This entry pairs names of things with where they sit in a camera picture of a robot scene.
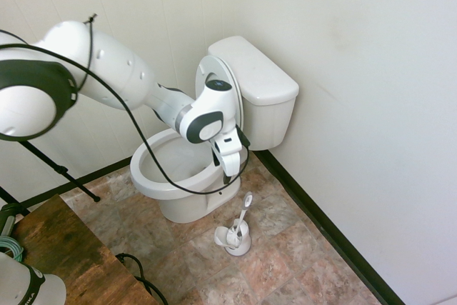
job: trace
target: white toilet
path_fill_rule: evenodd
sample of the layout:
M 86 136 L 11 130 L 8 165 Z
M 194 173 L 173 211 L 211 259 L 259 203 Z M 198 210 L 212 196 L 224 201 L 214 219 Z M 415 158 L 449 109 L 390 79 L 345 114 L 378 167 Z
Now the white toilet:
M 230 83 L 237 93 L 236 121 L 251 142 L 250 150 L 278 146 L 292 115 L 298 84 L 243 37 L 216 42 L 208 53 L 197 69 L 196 95 L 210 79 Z M 168 129 L 152 136 L 148 144 L 179 186 L 205 192 L 224 185 L 224 172 L 214 165 L 209 143 L 191 144 Z M 162 214 L 176 223 L 189 223 L 211 213 L 232 199 L 241 184 L 238 178 L 226 189 L 209 195 L 177 189 L 166 182 L 144 144 L 132 156 L 130 172 L 135 187 L 145 196 L 158 199 Z

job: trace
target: black cable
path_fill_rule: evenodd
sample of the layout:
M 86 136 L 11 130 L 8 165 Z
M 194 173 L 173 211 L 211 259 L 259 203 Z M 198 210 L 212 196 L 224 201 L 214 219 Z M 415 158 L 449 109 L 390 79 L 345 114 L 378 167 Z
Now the black cable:
M 62 61 L 65 61 L 67 62 L 68 64 L 72 64 L 73 66 L 79 68 L 80 70 L 86 72 L 88 75 L 92 76 L 95 80 L 97 80 L 103 87 L 105 87 L 108 91 L 111 92 L 111 94 L 114 95 L 114 97 L 119 100 L 119 102 L 121 103 L 121 105 L 124 107 L 124 109 L 126 110 L 127 114 L 129 115 L 130 117 L 130 120 L 132 121 L 132 123 L 134 124 L 135 126 L 135 129 L 138 131 L 138 134 L 140 135 L 141 139 L 143 140 L 143 143 L 146 145 L 146 148 L 148 149 L 148 152 L 150 153 L 152 159 L 154 160 L 154 163 L 157 165 L 157 167 L 159 168 L 160 172 L 164 175 L 165 179 L 167 180 L 167 182 L 169 182 L 170 184 L 172 184 L 173 186 L 175 186 L 177 189 L 181 189 L 183 191 L 186 191 L 188 193 L 191 193 L 191 194 L 198 194 L 198 195 L 206 195 L 206 194 L 213 194 L 213 193 L 216 193 L 216 192 L 219 192 L 219 191 L 222 191 L 223 189 L 226 189 L 227 187 L 229 187 L 230 185 L 232 185 L 233 182 L 235 182 L 235 180 L 237 180 L 237 178 L 239 178 L 241 176 L 241 174 L 244 172 L 244 169 L 246 168 L 246 166 L 248 165 L 248 161 L 249 161 L 249 149 L 248 149 L 248 144 L 244 145 L 244 147 L 246 148 L 247 152 L 248 152 L 248 156 L 246 158 L 246 163 L 244 164 L 242 170 L 240 170 L 240 172 L 235 176 L 234 179 L 232 179 L 227 185 L 224 185 L 218 189 L 215 189 L 213 191 L 208 191 L 208 192 L 197 192 L 197 191 L 192 191 L 190 189 L 186 189 L 185 187 L 182 187 L 182 186 L 179 186 L 178 184 L 175 184 L 170 178 L 169 176 L 166 174 L 166 172 L 164 171 L 164 169 L 162 168 L 162 166 L 160 165 L 159 161 L 157 160 L 156 156 L 154 155 L 151 147 L 149 146 L 148 144 L 148 141 L 146 140 L 146 137 L 144 137 L 143 135 L 143 132 L 141 131 L 138 123 L 136 122 L 135 120 L 135 117 L 134 115 L 131 113 L 129 107 L 127 106 L 127 104 L 124 102 L 124 100 L 103 80 L 101 79 L 99 76 L 97 76 L 94 72 L 90 71 L 89 69 L 87 69 L 86 67 L 80 65 L 78 62 L 75 62 L 65 56 L 62 56 L 62 55 L 59 55 L 57 53 L 54 53 L 53 51 L 49 51 L 47 49 L 43 49 L 43 48 L 40 48 L 40 47 L 37 47 L 37 46 L 29 46 L 27 44 L 4 44 L 4 45 L 1 45 L 0 46 L 0 50 L 2 49 L 9 49 L 9 48 L 23 48 L 23 49 L 30 49 L 30 50 L 34 50 L 34 51 L 40 51 L 41 53 L 45 53 L 45 54 L 48 54 L 48 55 L 51 55 L 53 57 L 56 57 L 57 59 L 60 59 Z
M 87 69 L 91 68 L 91 62 L 92 62 L 92 51 L 94 49 L 94 29 L 92 28 L 92 23 L 94 22 L 95 17 L 97 17 L 97 14 L 93 14 L 91 17 L 89 17 L 89 20 L 85 21 L 85 24 L 89 24 L 89 37 L 91 40 L 90 46 L 89 46 L 89 61 L 87 62 Z M 84 79 L 81 82 L 80 87 L 78 88 L 78 91 L 82 90 L 84 84 L 86 83 L 88 74 L 84 75 Z
M 155 287 L 150 281 L 147 281 L 146 279 L 144 278 L 140 278 L 139 276 L 135 276 L 135 279 L 138 280 L 138 281 L 141 281 L 143 284 L 145 285 L 148 285 L 149 287 L 151 287 L 154 292 L 157 293 L 157 295 L 159 296 L 159 298 L 162 300 L 162 302 L 164 303 L 164 305 L 169 305 L 169 303 L 167 302 L 167 300 L 165 299 L 165 296 L 159 291 L 159 289 L 157 287 Z
M 143 285 L 144 285 L 144 288 L 148 291 L 148 293 L 150 295 L 152 295 L 151 293 L 151 290 L 149 287 L 151 287 L 154 292 L 157 293 L 157 295 L 159 296 L 159 298 L 162 300 L 162 302 L 164 303 L 164 305 L 168 305 L 168 302 L 166 301 L 165 299 L 165 296 L 159 291 L 159 289 L 157 287 L 155 287 L 150 281 L 146 280 L 144 278 L 144 273 L 143 273 L 143 266 L 141 265 L 141 262 L 140 260 L 138 260 L 135 256 L 133 255 L 130 255 L 130 254 L 126 254 L 126 253 L 120 253 L 120 254 L 117 254 L 116 255 L 116 258 L 122 263 L 124 264 L 124 257 L 129 257 L 130 259 L 133 259 L 137 264 L 138 264 L 138 267 L 140 269 L 140 275 L 141 276 L 135 276 L 135 279 L 142 282 Z
M 143 265 L 141 264 L 140 260 L 138 260 L 135 256 L 127 254 L 127 253 L 120 253 L 120 254 L 117 254 L 116 257 L 122 264 L 124 264 L 124 261 L 125 261 L 124 257 L 129 257 L 130 259 L 134 260 L 136 262 L 136 264 L 138 264 L 138 268 L 140 270 L 140 277 L 145 279 Z M 151 294 L 151 290 L 149 289 L 149 286 L 144 284 L 144 287 L 146 288 L 148 293 Z
M 7 35 L 9 35 L 9 36 L 16 37 L 19 41 L 22 41 L 22 42 L 24 42 L 25 44 L 28 44 L 28 43 L 25 42 L 21 37 L 19 37 L 19 36 L 15 35 L 15 34 L 13 34 L 13 33 L 11 33 L 11 32 L 9 32 L 9 31 L 7 31 L 7 30 L 2 30 L 2 29 L 0 29 L 0 32 L 3 32 L 4 34 L 7 34 Z

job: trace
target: robotic arm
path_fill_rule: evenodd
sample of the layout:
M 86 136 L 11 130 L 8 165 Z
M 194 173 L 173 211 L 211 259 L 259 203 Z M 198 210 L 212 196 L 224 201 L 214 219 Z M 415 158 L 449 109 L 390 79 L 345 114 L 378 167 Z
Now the robotic arm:
M 0 44 L 19 43 L 19 39 L 0 32 Z M 178 89 L 157 84 L 149 66 L 113 37 L 97 30 L 91 36 L 87 26 L 76 21 L 56 25 L 33 46 L 83 66 L 91 51 L 90 70 L 115 90 L 130 110 L 151 107 L 187 141 L 209 141 L 227 176 L 238 173 L 241 142 L 235 121 L 236 95 L 225 81 L 207 81 L 201 95 L 193 100 Z M 78 93 L 124 109 L 102 84 L 72 64 L 40 51 L 0 50 L 0 139 L 25 141 L 41 136 L 74 104 Z

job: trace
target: toilet base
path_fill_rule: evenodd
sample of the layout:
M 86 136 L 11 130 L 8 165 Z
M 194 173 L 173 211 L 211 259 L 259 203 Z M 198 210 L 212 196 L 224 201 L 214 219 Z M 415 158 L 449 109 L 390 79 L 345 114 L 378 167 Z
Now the toilet base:
M 216 182 L 210 189 L 205 189 L 204 191 L 219 189 L 223 185 L 221 180 L 220 182 Z M 205 217 L 220 207 L 220 205 L 232 199 L 238 193 L 240 185 L 240 178 L 237 178 L 232 185 L 213 194 L 192 194 L 180 199 L 159 200 L 160 210 L 165 218 L 170 221 L 174 221 L 175 223 L 190 223 Z

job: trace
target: toilet brush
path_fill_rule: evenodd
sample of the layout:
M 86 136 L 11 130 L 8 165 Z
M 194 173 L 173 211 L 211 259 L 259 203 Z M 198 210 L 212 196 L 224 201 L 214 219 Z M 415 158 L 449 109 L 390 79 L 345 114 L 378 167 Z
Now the toilet brush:
M 214 232 L 214 242 L 219 246 L 223 246 L 230 255 L 241 256 L 251 248 L 249 226 L 243 218 L 252 203 L 252 198 L 251 192 L 244 196 L 241 215 L 238 219 L 235 219 L 230 229 L 225 226 L 218 226 Z

